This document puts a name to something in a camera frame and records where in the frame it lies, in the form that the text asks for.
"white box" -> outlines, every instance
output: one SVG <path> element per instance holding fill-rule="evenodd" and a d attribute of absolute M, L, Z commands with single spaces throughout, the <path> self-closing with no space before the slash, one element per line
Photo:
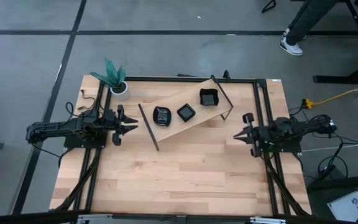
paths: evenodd
<path fill-rule="evenodd" d="M 356 222 L 358 219 L 358 191 L 327 203 L 337 220 Z"/>

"green plant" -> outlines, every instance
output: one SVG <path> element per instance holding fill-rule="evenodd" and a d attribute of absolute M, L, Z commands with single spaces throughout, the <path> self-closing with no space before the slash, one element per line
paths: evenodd
<path fill-rule="evenodd" d="M 122 67 L 119 67 L 119 70 L 117 71 L 112 61 L 107 58 L 104 59 L 104 63 L 106 64 L 107 76 L 100 75 L 96 72 L 90 72 L 89 74 L 91 74 L 98 80 L 104 82 L 104 84 L 106 84 L 107 86 L 110 86 L 112 88 L 120 88 L 126 76 L 125 70 L 122 69 Z"/>

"wooden table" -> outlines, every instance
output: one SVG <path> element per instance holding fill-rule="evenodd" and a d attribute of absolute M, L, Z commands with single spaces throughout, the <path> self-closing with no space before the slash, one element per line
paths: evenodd
<path fill-rule="evenodd" d="M 234 105 L 227 120 L 216 117 L 205 121 L 160 141 L 160 151 L 155 150 L 138 103 L 151 103 L 196 84 L 128 82 L 131 97 L 126 101 L 112 98 L 110 108 L 116 110 L 118 104 L 124 105 L 126 115 L 138 119 L 139 127 L 122 137 L 121 146 L 114 146 L 112 134 L 108 136 L 106 147 L 101 151 L 92 212 L 272 214 L 264 161 L 251 156 L 250 145 L 232 138 L 244 127 L 243 114 L 253 113 L 254 125 L 257 125 L 251 84 L 222 83 Z M 98 86 L 99 81 L 87 75 L 81 89 L 85 91 L 85 96 L 95 97 Z M 288 116 L 282 83 L 267 80 L 267 86 L 273 117 Z M 267 123 L 263 97 L 261 103 Z M 91 104 L 91 100 L 82 99 L 81 93 L 78 93 L 76 108 Z M 76 185 L 84 152 L 84 149 L 74 149 L 62 159 L 50 208 L 59 206 Z M 283 153 L 281 159 L 286 186 L 303 209 L 310 212 L 299 162 L 292 154 Z M 86 185 L 80 208 L 85 206 L 87 191 Z M 277 188 L 276 196 L 279 211 L 283 212 Z"/>

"black bowl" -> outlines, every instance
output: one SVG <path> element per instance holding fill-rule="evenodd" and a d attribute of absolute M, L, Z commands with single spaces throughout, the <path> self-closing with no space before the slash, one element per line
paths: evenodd
<path fill-rule="evenodd" d="M 153 121 L 157 125 L 168 127 L 171 123 L 171 111 L 168 108 L 156 106 L 153 112 Z"/>
<path fill-rule="evenodd" d="M 190 118 L 196 115 L 196 112 L 191 108 L 188 103 L 179 108 L 177 113 L 184 122 L 187 122 L 188 120 L 190 120 Z"/>
<path fill-rule="evenodd" d="M 200 104 L 203 106 L 217 106 L 219 103 L 217 89 L 201 89 Z"/>

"yellow cable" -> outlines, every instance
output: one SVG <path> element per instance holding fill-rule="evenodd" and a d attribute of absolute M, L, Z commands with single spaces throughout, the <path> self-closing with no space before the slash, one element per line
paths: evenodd
<path fill-rule="evenodd" d="M 330 101 L 330 100 L 339 98 L 339 97 L 341 97 L 341 96 L 344 96 L 344 95 L 346 95 L 346 94 L 349 94 L 349 93 L 351 93 L 351 92 L 353 92 L 353 91 L 357 91 L 357 90 L 358 90 L 358 88 L 356 88 L 356 89 L 354 89 L 354 90 L 349 90 L 349 91 L 346 91 L 346 92 L 341 93 L 341 94 L 339 94 L 339 95 L 333 96 L 333 97 L 331 97 L 331 98 L 328 98 L 327 100 L 323 100 L 323 101 L 318 102 L 318 103 L 310 102 L 310 108 L 309 108 L 309 109 L 311 109 L 311 106 L 323 104 L 323 103 L 325 103 L 325 102 L 328 102 L 328 101 Z"/>

